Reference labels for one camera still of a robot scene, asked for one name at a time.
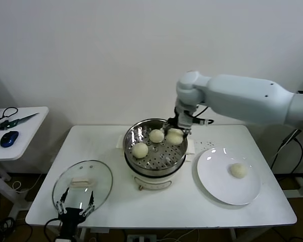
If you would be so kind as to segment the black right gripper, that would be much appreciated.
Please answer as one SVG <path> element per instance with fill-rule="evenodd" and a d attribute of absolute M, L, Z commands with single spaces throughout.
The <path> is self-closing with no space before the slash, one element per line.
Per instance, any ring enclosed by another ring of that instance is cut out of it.
<path fill-rule="evenodd" d="M 174 114 L 174 117 L 168 118 L 168 121 L 163 123 L 163 133 L 167 133 L 169 129 L 175 128 L 181 129 L 185 138 L 191 135 L 192 118 L 176 110 Z"/>

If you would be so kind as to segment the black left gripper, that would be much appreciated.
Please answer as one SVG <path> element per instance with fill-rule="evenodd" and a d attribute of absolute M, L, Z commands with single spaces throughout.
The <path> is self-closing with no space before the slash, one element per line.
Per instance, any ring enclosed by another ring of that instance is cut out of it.
<path fill-rule="evenodd" d="M 75 238 L 77 226 L 84 222 L 85 218 L 88 217 L 95 209 L 93 191 L 90 195 L 88 207 L 85 210 L 79 208 L 66 208 L 65 200 L 68 192 L 69 188 L 66 188 L 60 199 L 56 201 L 59 220 L 62 222 L 58 238 Z"/>

